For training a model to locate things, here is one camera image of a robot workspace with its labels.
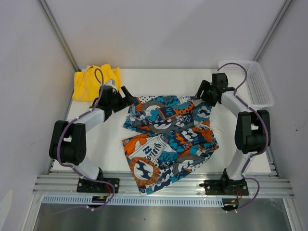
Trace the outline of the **yellow shorts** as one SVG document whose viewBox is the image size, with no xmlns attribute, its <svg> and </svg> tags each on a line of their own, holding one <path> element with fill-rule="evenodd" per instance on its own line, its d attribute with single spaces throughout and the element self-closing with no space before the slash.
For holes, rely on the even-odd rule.
<svg viewBox="0 0 308 231">
<path fill-rule="evenodd" d="M 88 65 L 85 69 L 74 73 L 72 99 L 78 102 L 93 102 L 99 96 L 102 75 L 104 84 L 113 80 L 115 88 L 120 90 L 122 79 L 119 67 L 113 69 L 109 64 Z"/>
</svg>

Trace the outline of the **patterned blue orange shorts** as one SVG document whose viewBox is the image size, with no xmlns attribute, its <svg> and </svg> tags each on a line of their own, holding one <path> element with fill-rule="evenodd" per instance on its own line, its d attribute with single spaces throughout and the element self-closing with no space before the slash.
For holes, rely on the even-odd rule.
<svg viewBox="0 0 308 231">
<path fill-rule="evenodd" d="M 210 128 L 212 106 L 193 96 L 141 96 L 129 107 L 124 128 L 128 167 L 142 196 L 198 170 L 218 142 Z"/>
</svg>

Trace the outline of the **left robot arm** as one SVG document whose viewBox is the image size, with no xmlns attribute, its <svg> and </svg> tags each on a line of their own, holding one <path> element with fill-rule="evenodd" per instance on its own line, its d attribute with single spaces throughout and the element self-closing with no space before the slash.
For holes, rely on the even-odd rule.
<svg viewBox="0 0 308 231">
<path fill-rule="evenodd" d="M 122 86 L 121 90 L 124 97 L 115 87 L 101 86 L 99 96 L 94 99 L 88 111 L 70 121 L 56 121 L 52 132 L 50 158 L 88 180 L 87 186 L 96 193 L 104 188 L 104 177 L 101 168 L 86 157 L 86 134 L 105 122 L 112 113 L 123 110 L 136 101 L 136 97 L 126 87 Z"/>
</svg>

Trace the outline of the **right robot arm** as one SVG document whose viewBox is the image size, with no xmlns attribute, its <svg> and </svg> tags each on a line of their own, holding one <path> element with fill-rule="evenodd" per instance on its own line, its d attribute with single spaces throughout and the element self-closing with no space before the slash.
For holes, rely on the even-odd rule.
<svg viewBox="0 0 308 231">
<path fill-rule="evenodd" d="M 195 95 L 208 105 L 224 105 L 236 117 L 234 134 L 236 152 L 219 180 L 205 180 L 202 186 L 213 193 L 231 194 L 247 187 L 244 176 L 254 157 L 264 153 L 270 144 L 270 114 L 249 106 L 237 90 L 228 86 L 226 74 L 212 74 L 212 81 L 203 80 Z"/>
</svg>

